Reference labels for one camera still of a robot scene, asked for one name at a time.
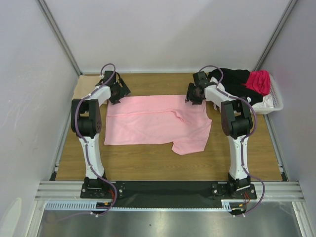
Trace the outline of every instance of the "white laundry basket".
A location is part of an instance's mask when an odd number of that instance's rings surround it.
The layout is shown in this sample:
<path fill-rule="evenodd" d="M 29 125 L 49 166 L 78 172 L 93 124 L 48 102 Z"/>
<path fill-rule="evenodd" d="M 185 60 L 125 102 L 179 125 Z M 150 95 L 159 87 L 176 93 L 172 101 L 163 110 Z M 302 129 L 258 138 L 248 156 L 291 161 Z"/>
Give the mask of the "white laundry basket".
<path fill-rule="evenodd" d="M 279 111 L 283 109 L 283 102 L 282 102 L 280 91 L 277 87 L 275 80 L 273 79 L 271 75 L 270 75 L 270 81 L 271 81 L 270 94 L 272 95 L 272 99 L 273 99 L 273 108 L 254 108 L 256 114 L 258 115 L 267 115 L 268 113 L 271 113 L 273 111 Z"/>

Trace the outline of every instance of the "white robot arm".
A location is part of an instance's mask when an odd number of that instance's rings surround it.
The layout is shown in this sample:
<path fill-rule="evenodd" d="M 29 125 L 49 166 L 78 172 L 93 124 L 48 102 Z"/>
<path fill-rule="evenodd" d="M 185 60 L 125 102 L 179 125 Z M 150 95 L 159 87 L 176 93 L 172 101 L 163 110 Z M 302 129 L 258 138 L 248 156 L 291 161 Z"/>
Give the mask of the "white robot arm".
<path fill-rule="evenodd" d="M 103 198 L 109 188 L 109 186 L 100 179 L 100 177 L 103 179 L 107 178 L 99 150 L 99 133 L 102 127 L 99 107 L 106 100 L 109 100 L 112 104 L 119 103 L 121 98 L 130 93 L 130 90 L 120 75 L 115 72 L 115 77 L 112 77 L 113 73 L 113 71 L 104 72 L 104 77 L 96 85 L 91 94 L 89 94 L 89 98 L 84 101 L 82 101 L 82 99 L 72 100 L 71 128 L 79 137 L 86 166 L 84 184 L 82 185 L 80 195 L 81 198 Z M 75 117 L 76 110 L 79 110 L 77 118 Z M 76 129 L 75 120 L 77 120 L 78 129 Z"/>
<path fill-rule="evenodd" d="M 228 98 L 218 91 L 217 85 L 206 78 L 205 72 L 195 73 L 193 78 L 195 83 L 189 84 L 186 102 L 201 104 L 205 99 L 214 102 L 221 108 L 222 129 L 227 135 L 230 145 L 231 167 L 228 179 L 231 192 L 247 189 L 250 187 L 250 177 L 245 172 L 245 170 L 248 172 L 248 137 L 246 135 L 252 128 L 250 109 L 240 100 Z M 241 112 L 241 114 L 235 116 L 235 111 Z"/>

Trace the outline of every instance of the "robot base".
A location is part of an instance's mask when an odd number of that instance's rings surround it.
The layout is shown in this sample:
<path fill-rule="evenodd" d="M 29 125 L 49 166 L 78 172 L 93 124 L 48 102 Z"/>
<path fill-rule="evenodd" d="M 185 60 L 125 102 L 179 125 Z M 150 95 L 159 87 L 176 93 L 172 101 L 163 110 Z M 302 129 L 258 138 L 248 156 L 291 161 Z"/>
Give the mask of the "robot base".
<path fill-rule="evenodd" d="M 115 182 L 113 185 L 116 187 L 118 191 L 117 199 L 123 198 L 124 194 L 124 183 L 123 182 Z M 100 198 L 108 198 L 111 199 L 112 195 L 109 193 L 110 185 L 103 182 L 101 179 L 89 179 L 88 177 L 84 178 L 84 182 L 81 188 L 80 198 L 88 198 L 88 199 L 100 199 Z"/>
<path fill-rule="evenodd" d="M 212 184 L 213 199 L 240 199 L 245 200 L 247 194 L 250 199 L 257 199 L 255 186 L 250 183 L 250 177 L 242 180 L 234 180 L 228 174 L 228 182 L 217 182 Z"/>

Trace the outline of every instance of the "white wall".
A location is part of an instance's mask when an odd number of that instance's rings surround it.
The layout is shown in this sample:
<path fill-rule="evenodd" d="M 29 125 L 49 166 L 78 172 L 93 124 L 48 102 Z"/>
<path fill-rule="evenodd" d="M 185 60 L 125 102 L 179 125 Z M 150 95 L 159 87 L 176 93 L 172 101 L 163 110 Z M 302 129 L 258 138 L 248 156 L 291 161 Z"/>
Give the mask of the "white wall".
<path fill-rule="evenodd" d="M 46 0 L 82 72 L 252 70 L 289 0 Z"/>
<path fill-rule="evenodd" d="M 0 31 L 0 229 L 21 198 L 21 236 L 39 181 L 50 175 L 77 75 L 35 0 L 0 1 Z"/>
<path fill-rule="evenodd" d="M 263 69 L 274 76 L 284 109 L 272 119 L 285 168 L 299 180 L 316 226 L 316 1 L 299 1 Z"/>

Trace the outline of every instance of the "wooden table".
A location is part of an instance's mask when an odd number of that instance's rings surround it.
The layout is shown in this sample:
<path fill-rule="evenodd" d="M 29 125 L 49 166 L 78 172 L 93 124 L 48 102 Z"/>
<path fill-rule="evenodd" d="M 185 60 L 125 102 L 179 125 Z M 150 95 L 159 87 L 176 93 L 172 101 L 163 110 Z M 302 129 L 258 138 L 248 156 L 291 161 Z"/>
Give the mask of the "wooden table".
<path fill-rule="evenodd" d="M 133 96 L 186 94 L 192 74 L 126 74 L 122 78 Z M 212 128 L 204 152 L 180 156 L 172 144 L 105 146 L 106 105 L 101 106 L 100 153 L 109 180 L 227 180 L 230 148 L 221 115 L 207 102 Z M 248 167 L 263 180 L 281 180 L 277 158 L 263 116 L 248 141 Z M 85 164 L 76 135 L 69 131 L 56 180 L 83 180 Z"/>

